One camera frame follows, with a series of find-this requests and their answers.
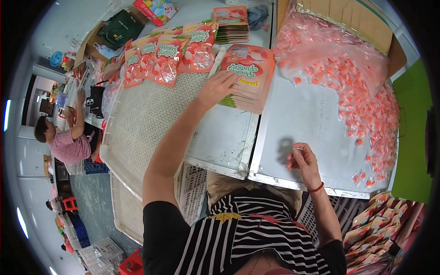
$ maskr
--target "floor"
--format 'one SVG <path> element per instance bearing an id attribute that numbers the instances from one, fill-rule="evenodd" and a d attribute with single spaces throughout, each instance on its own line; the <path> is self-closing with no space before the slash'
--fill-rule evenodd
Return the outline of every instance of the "floor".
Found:
<path id="1" fill-rule="evenodd" d="M 125 257 L 141 248 L 114 225 L 109 174 L 70 176 L 70 185 L 90 243 L 110 237 L 125 252 Z"/>

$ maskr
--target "hand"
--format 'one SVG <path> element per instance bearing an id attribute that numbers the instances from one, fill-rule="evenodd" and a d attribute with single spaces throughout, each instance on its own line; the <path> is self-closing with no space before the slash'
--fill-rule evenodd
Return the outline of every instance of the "hand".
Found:
<path id="1" fill-rule="evenodd" d="M 78 102 L 83 103 L 83 102 L 84 102 L 84 99 L 85 99 L 85 93 L 84 93 L 84 91 L 79 92 L 79 93 L 77 94 L 77 100 L 78 100 Z"/>
<path id="2" fill-rule="evenodd" d="M 64 108 L 62 114 L 66 117 L 66 119 L 73 117 L 72 109 L 68 106 Z"/>
<path id="3" fill-rule="evenodd" d="M 309 190 L 315 190 L 321 186 L 318 162 L 315 154 L 307 143 L 295 143 L 293 151 L 287 157 L 288 170 L 299 169 L 304 185 Z"/>
<path id="4" fill-rule="evenodd" d="M 230 88 L 238 77 L 235 73 L 225 70 L 214 74 L 206 80 L 196 99 L 200 101 L 206 110 L 211 109 L 225 96 L 240 91 L 237 88 Z"/>

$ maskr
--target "black short sleeve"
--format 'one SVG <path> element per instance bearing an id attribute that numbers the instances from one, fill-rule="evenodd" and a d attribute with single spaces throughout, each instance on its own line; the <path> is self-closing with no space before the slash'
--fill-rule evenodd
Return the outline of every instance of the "black short sleeve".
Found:
<path id="1" fill-rule="evenodd" d="M 144 274 L 174 274 L 191 227 L 169 202 L 151 202 L 143 209 Z"/>
<path id="2" fill-rule="evenodd" d="M 318 252 L 326 261 L 332 275 L 347 274 L 347 262 L 341 241 L 331 241 L 323 247 L 319 247 Z"/>

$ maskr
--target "green bag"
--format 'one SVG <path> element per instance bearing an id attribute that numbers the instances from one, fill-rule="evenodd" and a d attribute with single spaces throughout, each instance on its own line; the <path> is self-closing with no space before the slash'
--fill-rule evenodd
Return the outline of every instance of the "green bag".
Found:
<path id="1" fill-rule="evenodd" d="M 106 46 L 116 50 L 128 40 L 132 38 L 136 40 L 143 28 L 141 22 L 126 10 L 122 10 L 104 22 L 104 26 L 98 31 L 98 36 L 102 37 Z"/>

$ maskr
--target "leaf print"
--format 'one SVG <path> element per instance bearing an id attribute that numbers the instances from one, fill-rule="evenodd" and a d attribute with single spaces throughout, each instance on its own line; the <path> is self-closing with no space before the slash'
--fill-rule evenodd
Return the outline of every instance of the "leaf print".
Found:
<path id="1" fill-rule="evenodd" d="M 261 214 L 252 214 L 249 215 L 250 217 L 257 217 L 257 218 L 261 218 L 260 223 L 258 224 L 258 228 L 260 228 L 260 224 L 262 220 L 266 220 L 271 224 L 275 224 L 275 223 L 279 223 L 279 220 L 277 220 L 276 218 L 272 217 L 272 216 L 266 216 L 266 215 L 261 215 Z"/>
<path id="2" fill-rule="evenodd" d="M 300 224 L 299 222 L 294 221 L 294 220 L 290 220 L 290 221 L 293 222 L 293 224 L 294 224 L 296 227 L 302 228 L 302 229 L 304 229 L 304 230 L 307 232 L 307 234 L 310 234 L 310 233 L 308 232 L 307 228 L 306 228 L 304 225 L 302 225 L 302 224 Z"/>
<path id="3" fill-rule="evenodd" d="M 209 217 L 208 219 L 216 219 L 219 220 L 222 224 L 224 224 L 227 220 L 238 219 L 241 220 L 242 216 L 237 213 L 220 213 L 214 216 Z"/>

